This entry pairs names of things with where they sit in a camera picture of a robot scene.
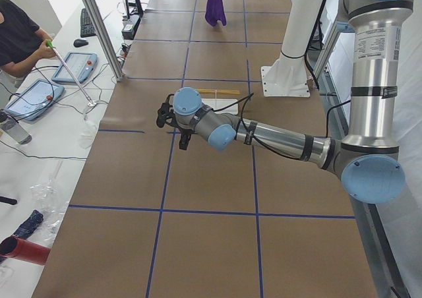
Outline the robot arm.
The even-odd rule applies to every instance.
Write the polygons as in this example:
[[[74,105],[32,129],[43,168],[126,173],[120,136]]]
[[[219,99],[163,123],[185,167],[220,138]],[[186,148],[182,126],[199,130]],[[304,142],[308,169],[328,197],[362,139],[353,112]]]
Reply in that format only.
[[[406,183],[392,122],[402,24],[412,12],[413,0],[339,0],[336,20],[341,30],[355,33],[349,129],[341,140],[296,133],[212,109],[190,87],[166,98],[158,110],[157,126],[178,129],[183,150],[192,134],[217,150],[238,140],[316,164],[335,174],[346,192],[361,202],[388,202]]]

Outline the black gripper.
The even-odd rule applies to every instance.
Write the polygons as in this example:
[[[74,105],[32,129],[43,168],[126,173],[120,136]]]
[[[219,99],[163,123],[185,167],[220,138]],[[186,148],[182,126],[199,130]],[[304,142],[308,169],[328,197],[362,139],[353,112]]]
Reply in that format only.
[[[161,104],[161,107],[158,109],[158,116],[156,119],[156,125],[159,128],[163,128],[164,125],[169,125],[170,127],[176,128],[181,133],[181,138],[179,140],[179,148],[181,150],[187,150],[189,141],[193,131],[187,127],[182,127],[178,124],[173,110],[173,106],[170,104],[170,97],[174,94],[169,94],[164,103]]]

